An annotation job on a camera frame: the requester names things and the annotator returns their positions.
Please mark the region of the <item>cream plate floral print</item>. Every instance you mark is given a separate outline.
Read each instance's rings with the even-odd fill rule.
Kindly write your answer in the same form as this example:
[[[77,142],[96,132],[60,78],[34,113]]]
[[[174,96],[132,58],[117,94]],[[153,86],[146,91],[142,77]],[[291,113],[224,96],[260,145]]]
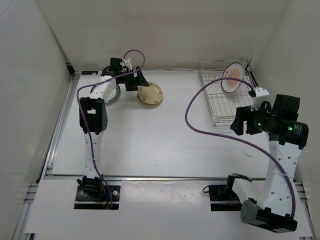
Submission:
[[[155,104],[163,100],[164,94],[156,83],[150,82],[149,87],[138,87],[136,97],[142,99],[146,103]]]

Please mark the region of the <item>dark blue rimmed plate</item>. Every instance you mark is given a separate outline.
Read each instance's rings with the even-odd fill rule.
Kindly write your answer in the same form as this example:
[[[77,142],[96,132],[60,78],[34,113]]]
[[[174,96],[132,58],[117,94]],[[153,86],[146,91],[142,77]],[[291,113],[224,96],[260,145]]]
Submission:
[[[120,95],[121,95],[121,87],[117,85],[108,95],[107,99],[105,100],[105,103],[108,105],[115,103],[120,97]]]

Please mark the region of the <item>orange sunburst plate green rim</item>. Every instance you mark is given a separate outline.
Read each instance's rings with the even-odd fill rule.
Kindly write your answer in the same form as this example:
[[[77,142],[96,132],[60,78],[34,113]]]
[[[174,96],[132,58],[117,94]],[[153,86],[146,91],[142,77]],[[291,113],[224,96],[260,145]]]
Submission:
[[[245,69],[240,62],[233,62],[230,65],[228,65],[222,74],[222,77],[225,78],[220,84],[222,91],[227,94],[230,94],[238,90],[242,83],[235,79],[243,80],[244,76]]]

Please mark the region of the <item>cream plate black spot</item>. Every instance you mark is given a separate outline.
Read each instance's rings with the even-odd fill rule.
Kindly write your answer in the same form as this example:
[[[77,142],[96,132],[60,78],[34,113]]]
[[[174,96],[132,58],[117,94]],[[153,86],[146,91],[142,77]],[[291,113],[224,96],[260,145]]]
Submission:
[[[163,101],[159,101],[157,103],[147,103],[147,102],[143,101],[141,98],[137,98],[137,102],[144,108],[153,109],[153,108],[160,106]]]

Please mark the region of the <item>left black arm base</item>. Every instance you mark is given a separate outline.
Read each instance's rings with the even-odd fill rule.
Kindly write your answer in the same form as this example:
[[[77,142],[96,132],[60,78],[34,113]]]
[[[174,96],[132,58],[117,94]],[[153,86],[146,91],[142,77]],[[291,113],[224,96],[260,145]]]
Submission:
[[[108,187],[102,181],[77,180],[77,190],[73,208],[76,210],[118,210],[120,206],[121,185]]]

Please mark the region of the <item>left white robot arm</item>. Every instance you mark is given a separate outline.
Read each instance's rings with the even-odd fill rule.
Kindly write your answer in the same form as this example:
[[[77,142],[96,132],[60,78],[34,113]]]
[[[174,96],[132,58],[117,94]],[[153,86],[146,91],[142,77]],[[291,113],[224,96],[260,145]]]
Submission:
[[[79,124],[85,139],[85,167],[79,183],[87,189],[93,200],[100,200],[105,194],[101,165],[102,138],[108,126],[106,99],[119,85],[124,85],[128,92],[137,91],[139,87],[150,84],[143,76],[140,66],[133,68],[130,59],[111,58],[97,83],[80,87],[76,92],[79,107]]]

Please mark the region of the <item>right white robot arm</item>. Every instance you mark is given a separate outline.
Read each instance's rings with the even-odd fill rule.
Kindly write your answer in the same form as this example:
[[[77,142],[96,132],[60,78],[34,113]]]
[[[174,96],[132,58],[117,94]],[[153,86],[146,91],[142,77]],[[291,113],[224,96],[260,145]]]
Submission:
[[[224,193],[230,200],[239,198],[243,223],[277,234],[294,232],[298,226],[293,181],[309,134],[308,125],[297,121],[299,107],[300,98],[277,94],[273,104],[238,107],[230,126],[238,136],[266,133],[269,164],[260,193],[249,177],[237,173],[228,176]]]

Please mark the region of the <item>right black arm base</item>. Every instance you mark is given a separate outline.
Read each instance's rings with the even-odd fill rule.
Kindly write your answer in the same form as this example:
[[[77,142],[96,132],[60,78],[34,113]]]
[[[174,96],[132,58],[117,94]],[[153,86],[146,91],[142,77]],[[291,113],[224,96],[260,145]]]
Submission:
[[[233,187],[227,184],[212,184],[205,186],[202,192],[209,194],[212,212],[240,212],[245,201],[251,202],[254,209],[259,209],[256,201],[257,191],[251,183],[245,183],[244,186],[235,183]]]

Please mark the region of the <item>metal rail bar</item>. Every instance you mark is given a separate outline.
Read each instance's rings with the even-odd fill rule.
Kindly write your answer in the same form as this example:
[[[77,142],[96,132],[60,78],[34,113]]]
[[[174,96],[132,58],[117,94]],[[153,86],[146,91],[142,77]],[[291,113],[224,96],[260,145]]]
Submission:
[[[81,175],[48,174],[45,180],[71,180],[82,178]],[[165,176],[105,176],[107,181],[226,181],[227,177],[165,177]]]

